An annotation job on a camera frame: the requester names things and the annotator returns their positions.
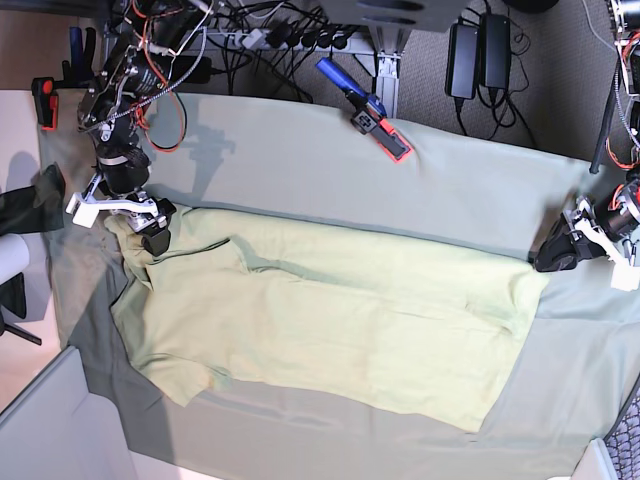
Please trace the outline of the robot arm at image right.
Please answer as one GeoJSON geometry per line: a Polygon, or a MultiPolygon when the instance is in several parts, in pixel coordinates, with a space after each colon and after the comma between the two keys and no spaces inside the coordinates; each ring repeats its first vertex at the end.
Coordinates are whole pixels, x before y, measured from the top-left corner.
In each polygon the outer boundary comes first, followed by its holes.
{"type": "Polygon", "coordinates": [[[582,3],[591,33],[609,53],[613,65],[610,87],[589,173],[596,175],[606,160],[623,171],[639,169],[639,3],[602,1],[594,11],[582,3]],[[619,123],[631,146],[618,158],[611,149],[612,125],[619,123]]]}

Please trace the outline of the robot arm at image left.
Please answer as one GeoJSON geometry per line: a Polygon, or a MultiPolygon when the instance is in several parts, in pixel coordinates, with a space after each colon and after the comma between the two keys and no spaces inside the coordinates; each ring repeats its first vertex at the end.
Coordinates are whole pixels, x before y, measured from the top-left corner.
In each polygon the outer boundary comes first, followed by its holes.
{"type": "Polygon", "coordinates": [[[195,1],[132,1],[126,7],[127,27],[78,107],[78,128],[91,137],[97,165],[90,186],[69,205],[75,223],[91,227],[96,214],[86,221],[79,215],[95,206],[123,216],[149,254],[160,256],[169,249],[169,225],[176,208],[145,192],[151,161],[137,137],[149,132],[147,110],[163,96],[169,96],[177,109],[180,133],[171,146],[151,141],[151,147],[172,153],[188,134],[194,134],[198,139],[192,150],[201,154],[202,165],[213,165],[215,149],[228,149],[250,166],[265,165],[256,175],[261,183],[272,167],[284,164],[336,162],[356,153],[386,155],[401,163],[413,154],[413,145],[388,121],[380,99],[329,58],[320,59],[317,67],[353,106],[350,117],[333,114],[325,121],[299,125],[286,116],[284,128],[278,128],[275,115],[283,107],[251,101],[222,110],[224,131],[190,127],[186,105],[175,90],[191,82],[208,59],[203,53],[183,57],[181,50],[195,35],[202,37],[204,46],[212,44],[207,28],[214,14],[213,4],[195,1]]]}

